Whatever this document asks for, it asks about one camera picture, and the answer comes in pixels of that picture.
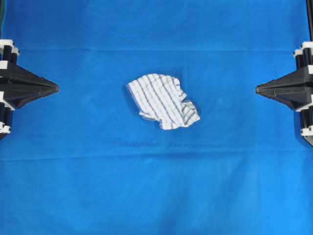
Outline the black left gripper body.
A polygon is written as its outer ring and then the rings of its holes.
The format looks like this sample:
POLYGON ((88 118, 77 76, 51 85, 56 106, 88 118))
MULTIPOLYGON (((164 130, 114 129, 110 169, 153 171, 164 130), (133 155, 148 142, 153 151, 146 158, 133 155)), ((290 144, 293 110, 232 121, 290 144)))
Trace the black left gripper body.
POLYGON ((16 64, 20 51, 11 39, 0 40, 0 139, 11 133, 13 112, 15 108, 9 104, 4 95, 9 93, 9 78, 5 77, 9 62, 16 64))

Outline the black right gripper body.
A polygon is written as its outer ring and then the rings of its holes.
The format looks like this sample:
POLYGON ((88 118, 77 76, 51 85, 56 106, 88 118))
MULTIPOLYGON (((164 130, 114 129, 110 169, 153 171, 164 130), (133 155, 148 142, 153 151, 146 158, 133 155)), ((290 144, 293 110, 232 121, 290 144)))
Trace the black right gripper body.
POLYGON ((300 134, 302 138, 313 145, 313 43, 303 42, 293 53, 297 72, 302 79, 300 88, 304 89, 304 101, 296 107, 300 115, 300 134))

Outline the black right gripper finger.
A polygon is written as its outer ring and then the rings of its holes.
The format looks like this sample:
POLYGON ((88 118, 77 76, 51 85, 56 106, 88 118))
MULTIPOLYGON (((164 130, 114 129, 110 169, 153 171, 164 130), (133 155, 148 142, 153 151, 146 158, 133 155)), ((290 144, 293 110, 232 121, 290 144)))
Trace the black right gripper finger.
POLYGON ((294 87, 312 87, 313 86, 313 66, 308 65, 291 72, 278 79, 258 85, 256 92, 263 92, 268 89, 294 88, 294 87))
POLYGON ((312 103, 312 89, 256 89, 256 93, 298 110, 312 103))

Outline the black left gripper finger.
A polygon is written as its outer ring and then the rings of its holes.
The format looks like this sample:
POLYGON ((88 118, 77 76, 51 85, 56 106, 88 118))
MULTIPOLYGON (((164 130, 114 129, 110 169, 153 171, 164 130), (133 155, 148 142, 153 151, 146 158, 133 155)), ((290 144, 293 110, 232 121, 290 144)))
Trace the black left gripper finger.
POLYGON ((6 78, 8 82, 12 84, 59 88, 59 86, 54 82, 51 82, 41 76, 37 76, 15 64, 5 64, 2 66, 0 68, 0 76, 6 78))
POLYGON ((3 99, 13 108, 19 109, 36 99, 57 93, 59 88, 34 85, 1 85, 3 99))

